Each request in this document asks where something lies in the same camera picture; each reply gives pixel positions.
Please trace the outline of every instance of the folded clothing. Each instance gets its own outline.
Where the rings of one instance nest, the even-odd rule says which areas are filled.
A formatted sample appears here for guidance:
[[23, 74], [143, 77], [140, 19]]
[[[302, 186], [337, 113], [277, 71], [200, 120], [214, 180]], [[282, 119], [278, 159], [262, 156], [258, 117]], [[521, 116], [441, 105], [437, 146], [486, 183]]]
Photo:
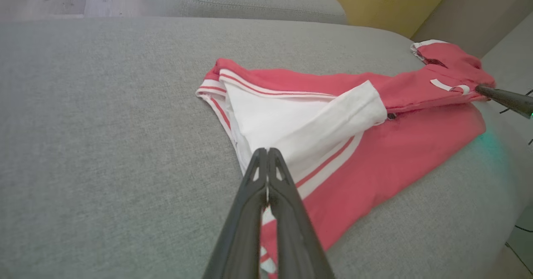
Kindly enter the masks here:
[[[439, 40], [417, 42], [426, 66], [394, 77], [246, 70], [218, 59], [196, 95], [211, 105], [246, 170], [255, 149], [283, 154], [327, 250], [372, 207], [429, 173], [485, 131], [469, 102], [494, 87], [476, 57]], [[276, 220], [261, 228], [261, 267], [275, 277]]]

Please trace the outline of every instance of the stitching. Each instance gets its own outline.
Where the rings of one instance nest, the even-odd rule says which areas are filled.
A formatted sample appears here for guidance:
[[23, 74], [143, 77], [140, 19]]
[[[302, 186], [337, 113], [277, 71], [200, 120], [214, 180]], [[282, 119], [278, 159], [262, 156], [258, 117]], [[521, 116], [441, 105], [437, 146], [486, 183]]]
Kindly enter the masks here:
[[325, 12], [317, 12], [317, 11], [306, 11], [306, 10], [297, 10], [295, 8], [278, 8], [278, 7], [265, 7], [265, 6], [253, 6], [253, 5], [243, 5], [243, 4], [225, 4], [225, 3], [216, 3], [211, 2], [207, 0], [189, 0], [192, 2], [199, 2], [202, 4], [208, 4], [208, 5], [215, 5], [215, 6], [236, 6], [241, 8], [249, 8], [249, 9], [265, 9], [265, 10], [280, 10], [280, 11], [295, 11], [295, 12], [303, 12], [303, 13], [314, 13], [318, 15], [333, 15], [335, 17], [346, 17], [346, 13], [343, 13], [342, 15], [336, 15], [334, 13], [325, 13]]

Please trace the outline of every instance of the red garment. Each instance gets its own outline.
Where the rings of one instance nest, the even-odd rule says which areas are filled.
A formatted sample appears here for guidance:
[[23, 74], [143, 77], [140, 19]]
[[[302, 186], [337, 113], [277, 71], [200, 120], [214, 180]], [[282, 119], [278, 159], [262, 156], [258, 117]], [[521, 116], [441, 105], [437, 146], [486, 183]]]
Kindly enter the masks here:
[[[495, 86], [494, 79], [481, 69], [480, 60], [456, 45], [440, 41], [415, 43], [411, 48], [427, 65], [394, 77], [372, 73], [318, 76], [290, 70], [246, 70], [231, 60], [218, 59], [197, 91], [199, 97], [211, 101], [231, 137], [230, 122], [215, 99], [224, 97], [225, 89], [207, 84], [212, 80], [218, 82], [221, 70], [237, 74], [239, 78], [224, 76], [245, 89], [281, 97], [307, 93], [337, 97], [367, 80], [371, 82], [387, 112], [396, 114], [396, 118], [366, 130], [351, 156], [303, 199], [325, 250], [372, 207], [428, 174], [485, 131], [480, 112], [469, 103], [485, 100], [474, 92], [478, 84]], [[432, 83], [434, 79], [450, 88], [459, 85], [463, 88], [448, 91]], [[331, 159], [342, 151], [341, 148]], [[266, 249], [261, 262], [270, 257], [277, 263], [275, 220], [262, 227], [261, 245]]]

